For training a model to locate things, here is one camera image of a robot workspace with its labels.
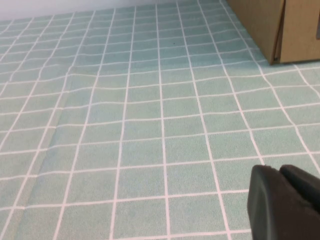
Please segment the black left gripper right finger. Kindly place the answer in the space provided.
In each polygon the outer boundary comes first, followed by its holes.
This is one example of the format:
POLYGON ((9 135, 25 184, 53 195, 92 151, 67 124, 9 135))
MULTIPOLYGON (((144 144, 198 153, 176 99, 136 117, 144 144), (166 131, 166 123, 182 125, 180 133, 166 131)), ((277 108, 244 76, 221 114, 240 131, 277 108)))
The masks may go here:
POLYGON ((300 196, 307 200, 319 213, 320 179, 291 164, 282 165, 279 172, 286 178, 300 196))

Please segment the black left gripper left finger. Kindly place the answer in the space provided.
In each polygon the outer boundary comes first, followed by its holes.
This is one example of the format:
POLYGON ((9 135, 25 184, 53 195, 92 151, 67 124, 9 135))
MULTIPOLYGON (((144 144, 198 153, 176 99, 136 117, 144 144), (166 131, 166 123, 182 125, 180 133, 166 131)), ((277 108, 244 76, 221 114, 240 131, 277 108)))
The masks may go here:
POLYGON ((320 212, 292 187, 280 170, 251 170, 247 213, 254 240, 318 240, 320 212))

